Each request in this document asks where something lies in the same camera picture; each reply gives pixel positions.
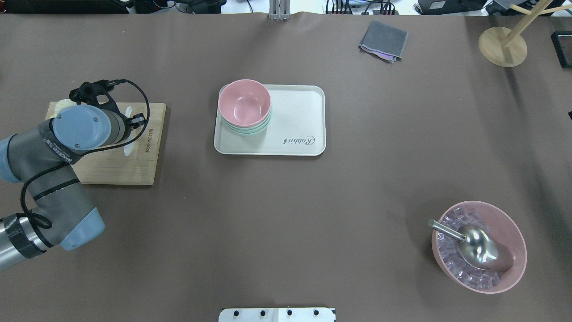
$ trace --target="metal ladle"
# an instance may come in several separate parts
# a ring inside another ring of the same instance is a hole
[[[457,231],[433,219],[429,227],[457,240],[457,249],[464,260],[474,268],[504,272],[512,267],[514,255],[503,244],[488,236],[479,226],[465,225]]]

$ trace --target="light blue cap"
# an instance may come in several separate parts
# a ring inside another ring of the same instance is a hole
[[[102,146],[111,134],[111,121],[99,108],[74,105],[65,108],[53,120],[57,139],[67,148],[79,151]]]
[[[105,224],[97,208],[92,209],[84,219],[59,243],[63,249],[72,250],[101,235]]]
[[[10,143],[10,139],[12,139],[14,135],[0,141],[0,179],[10,183],[20,182],[12,173],[12,169],[10,169],[10,165],[8,164],[8,143]]]

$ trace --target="pink bowl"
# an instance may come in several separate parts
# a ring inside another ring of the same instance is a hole
[[[253,127],[268,117],[270,93],[257,81],[234,81],[220,93],[219,111],[234,126]]]
[[[514,223],[514,221],[510,219],[510,217],[501,209],[498,209],[497,207],[482,201],[465,201],[457,203],[453,207],[447,209],[447,211],[445,211],[445,213],[439,218],[439,221],[441,221],[449,211],[459,206],[463,207],[465,210],[475,209],[479,219],[483,222],[483,224],[490,227],[490,236],[497,240],[499,243],[507,246],[512,252],[514,255],[514,265],[502,274],[499,284],[493,285],[490,289],[471,288],[457,280],[453,274],[451,274],[451,272],[449,272],[445,267],[445,263],[439,254],[439,248],[437,245],[437,231],[433,231],[433,235],[431,236],[431,246],[433,247],[433,255],[435,256],[437,263],[445,272],[445,274],[447,274],[447,276],[449,276],[455,282],[475,292],[496,294],[511,289],[518,283],[518,281],[521,280],[523,274],[525,273],[527,261],[525,239],[522,237],[521,231],[518,229],[517,224]]]

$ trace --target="ladle handle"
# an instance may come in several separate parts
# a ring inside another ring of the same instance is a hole
[[[453,230],[445,225],[443,225],[442,223],[439,223],[433,219],[429,219],[429,221],[427,222],[427,225],[429,225],[429,227],[435,229],[436,231],[440,231],[441,233],[451,237],[451,238],[455,238],[457,239],[457,241],[465,241],[465,235],[461,234],[460,232]]]

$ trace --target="robotic arm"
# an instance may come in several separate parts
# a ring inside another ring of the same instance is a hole
[[[70,92],[70,99],[78,105],[0,142],[0,178],[24,182],[23,212],[0,219],[0,272],[54,245],[75,249],[103,232],[105,224],[70,165],[89,153],[125,146],[144,133],[145,116],[126,117],[109,95],[122,83],[132,84],[143,94],[149,118],[149,102],[135,83],[101,80],[83,83]],[[107,103],[98,102],[102,95]],[[140,126],[143,130],[133,140],[121,143]],[[36,208],[27,208],[26,191]]]

